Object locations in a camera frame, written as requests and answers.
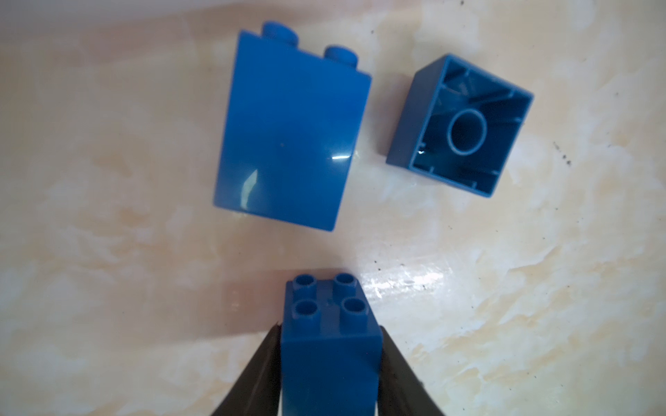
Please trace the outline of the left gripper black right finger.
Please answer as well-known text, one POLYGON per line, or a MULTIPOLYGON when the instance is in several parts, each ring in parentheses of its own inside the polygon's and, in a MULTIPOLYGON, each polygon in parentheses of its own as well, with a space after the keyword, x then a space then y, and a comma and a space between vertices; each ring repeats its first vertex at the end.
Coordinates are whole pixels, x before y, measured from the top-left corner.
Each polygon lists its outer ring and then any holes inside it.
POLYGON ((379 372, 377 408, 379 416, 444 416, 385 327, 379 372))

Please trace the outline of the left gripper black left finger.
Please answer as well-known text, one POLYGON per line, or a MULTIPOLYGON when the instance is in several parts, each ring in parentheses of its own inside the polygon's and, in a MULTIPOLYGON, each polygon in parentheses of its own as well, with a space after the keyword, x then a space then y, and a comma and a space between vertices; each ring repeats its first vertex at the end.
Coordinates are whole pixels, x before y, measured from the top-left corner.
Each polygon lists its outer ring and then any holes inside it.
POLYGON ((212 416, 267 415, 279 412, 281 394, 280 324, 267 333, 212 416))

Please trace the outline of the dark blue lego brick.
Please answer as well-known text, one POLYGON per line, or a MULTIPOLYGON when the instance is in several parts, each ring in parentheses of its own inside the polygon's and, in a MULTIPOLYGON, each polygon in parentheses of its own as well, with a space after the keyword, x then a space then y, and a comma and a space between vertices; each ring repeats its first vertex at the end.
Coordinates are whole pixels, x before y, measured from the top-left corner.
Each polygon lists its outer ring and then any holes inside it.
POLYGON ((490 198, 533 99, 461 57, 444 55, 416 72, 386 162, 490 198))

